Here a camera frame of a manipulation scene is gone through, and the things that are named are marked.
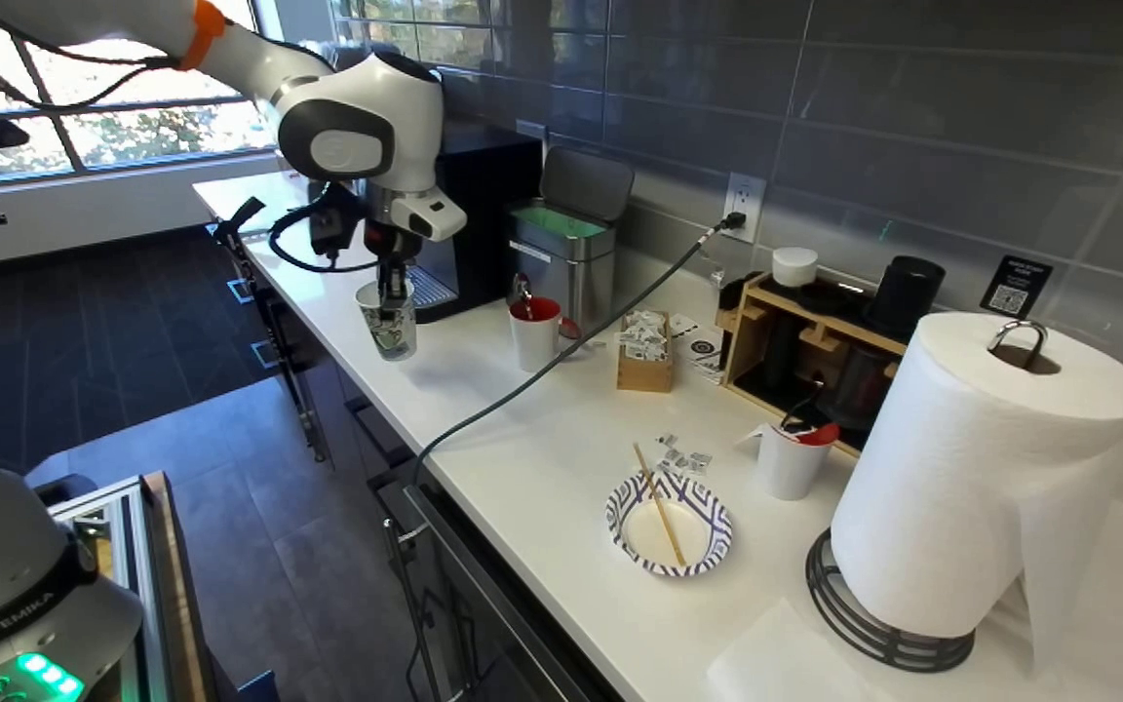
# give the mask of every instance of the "white countertop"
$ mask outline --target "white countertop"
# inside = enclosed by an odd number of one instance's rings
[[[297,204],[297,182],[250,176],[200,182],[200,196],[213,213],[246,196],[271,204],[246,228],[262,229]],[[275,261],[263,243],[250,243],[250,259],[414,449],[526,378],[502,303],[424,324],[417,355],[387,362],[354,303],[371,272],[314,276]],[[712,291],[680,272],[651,307],[701,320]],[[1028,670],[1025,618],[1004,597],[960,670],[904,675],[849,650],[803,586],[803,554],[826,532],[844,467],[829,464],[805,499],[779,503],[751,475],[748,428],[757,414],[701,367],[686,367],[673,393],[614,391],[603,343],[445,442],[428,472],[622,700],[1123,700],[1123,499],[1078,593],[1076,636],[1047,670]],[[738,520],[731,559],[701,581],[656,581],[603,532],[610,489],[636,472],[632,442],[661,455],[661,434],[712,455],[696,479]]]

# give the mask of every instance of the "window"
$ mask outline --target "window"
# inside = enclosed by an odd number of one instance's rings
[[[257,29],[250,0],[213,0],[231,18]],[[83,43],[83,55],[161,55],[128,39]],[[35,102],[64,104],[118,82],[128,66],[72,64],[0,31],[0,74]],[[31,141],[0,150],[0,182],[35,176],[77,176],[140,165],[171,165],[219,152],[267,150],[267,124],[254,102],[200,72],[151,72],[123,82],[83,115],[37,115],[0,94]]]

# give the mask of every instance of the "dark floor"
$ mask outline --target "dark floor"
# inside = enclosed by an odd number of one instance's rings
[[[201,229],[0,267],[0,467],[263,378]]]
[[[167,472],[201,631],[233,683],[271,670],[284,702],[404,702],[414,629],[361,479],[382,455],[343,414],[331,362],[311,372],[328,425],[314,464],[275,378],[50,455],[114,485]]]

